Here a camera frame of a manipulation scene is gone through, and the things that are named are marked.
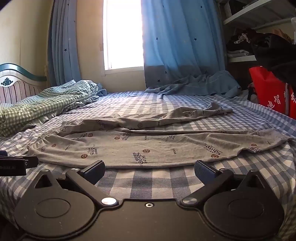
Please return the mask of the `grey printed pants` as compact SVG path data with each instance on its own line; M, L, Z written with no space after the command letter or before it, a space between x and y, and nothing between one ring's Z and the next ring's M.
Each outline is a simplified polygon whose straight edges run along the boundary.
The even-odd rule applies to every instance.
M215 162L277 147L290 137L274 129L175 131L173 125L229 114L211 103L206 109L179 107L145 113L68 121L43 133L28 147L39 161L84 168L98 160L108 168L169 168L197 160Z

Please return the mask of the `green checkered folded quilt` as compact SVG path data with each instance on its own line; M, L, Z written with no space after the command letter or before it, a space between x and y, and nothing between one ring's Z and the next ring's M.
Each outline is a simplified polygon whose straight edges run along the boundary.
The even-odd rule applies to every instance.
M9 137L45 123L62 112L80 108L106 96L100 83L71 80L41 91L15 104L1 104L1 137Z

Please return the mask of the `striped headboard with teal trim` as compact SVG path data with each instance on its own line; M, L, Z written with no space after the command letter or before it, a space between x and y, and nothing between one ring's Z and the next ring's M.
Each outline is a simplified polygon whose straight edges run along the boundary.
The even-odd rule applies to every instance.
M37 76L13 63L0 65L1 103L15 104L49 87L46 76Z

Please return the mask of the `red bag with white characters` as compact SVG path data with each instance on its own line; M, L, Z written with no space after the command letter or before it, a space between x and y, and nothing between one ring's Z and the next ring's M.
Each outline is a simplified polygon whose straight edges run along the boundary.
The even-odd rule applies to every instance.
M295 93L291 85L277 79L267 69L249 68L258 103L295 119Z

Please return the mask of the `blue star curtain left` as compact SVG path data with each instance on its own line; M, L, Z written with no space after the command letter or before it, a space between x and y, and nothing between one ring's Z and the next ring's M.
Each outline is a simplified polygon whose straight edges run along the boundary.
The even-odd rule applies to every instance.
M81 80L76 40L77 1L53 1L48 36L48 80L59 86Z

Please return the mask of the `blue star curtain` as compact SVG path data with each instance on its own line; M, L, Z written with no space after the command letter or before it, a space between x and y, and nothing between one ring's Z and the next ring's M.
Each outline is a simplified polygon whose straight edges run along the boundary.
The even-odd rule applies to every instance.
M59 86L81 80L76 40L77 1L53 1L48 36L48 80Z
M226 70L215 1L142 1L146 91L228 98L241 87Z

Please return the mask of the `blue star curtain right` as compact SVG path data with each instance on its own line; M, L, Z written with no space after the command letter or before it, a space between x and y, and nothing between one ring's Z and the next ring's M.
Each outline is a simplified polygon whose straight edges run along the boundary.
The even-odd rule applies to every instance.
M241 87L226 70L215 1L142 1L146 91L228 98Z

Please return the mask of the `dark clothes pile on shelf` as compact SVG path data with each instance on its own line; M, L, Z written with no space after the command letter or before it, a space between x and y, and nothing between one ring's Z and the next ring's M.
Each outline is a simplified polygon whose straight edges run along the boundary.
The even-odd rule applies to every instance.
M256 30L239 30L226 44L227 56L229 58L254 55L251 40L257 34Z

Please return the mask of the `black garment hanging at right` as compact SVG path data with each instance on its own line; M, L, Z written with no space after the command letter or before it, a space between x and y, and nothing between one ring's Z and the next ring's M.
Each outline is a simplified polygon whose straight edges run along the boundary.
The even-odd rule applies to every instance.
M250 43L257 62L295 90L295 45L272 33L256 33Z

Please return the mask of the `bright window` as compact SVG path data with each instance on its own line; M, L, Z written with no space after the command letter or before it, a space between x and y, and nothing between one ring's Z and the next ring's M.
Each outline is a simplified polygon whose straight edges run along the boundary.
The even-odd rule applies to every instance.
M104 1L104 69L142 67L143 52L141 1Z

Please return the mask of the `white wardrobe shelves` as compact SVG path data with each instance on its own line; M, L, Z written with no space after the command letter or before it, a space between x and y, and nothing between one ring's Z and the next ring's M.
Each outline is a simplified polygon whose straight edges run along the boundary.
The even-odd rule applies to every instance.
M216 1L222 21L224 40L227 43L238 30L271 30L289 24L288 33L293 29L291 18L295 7L288 1Z

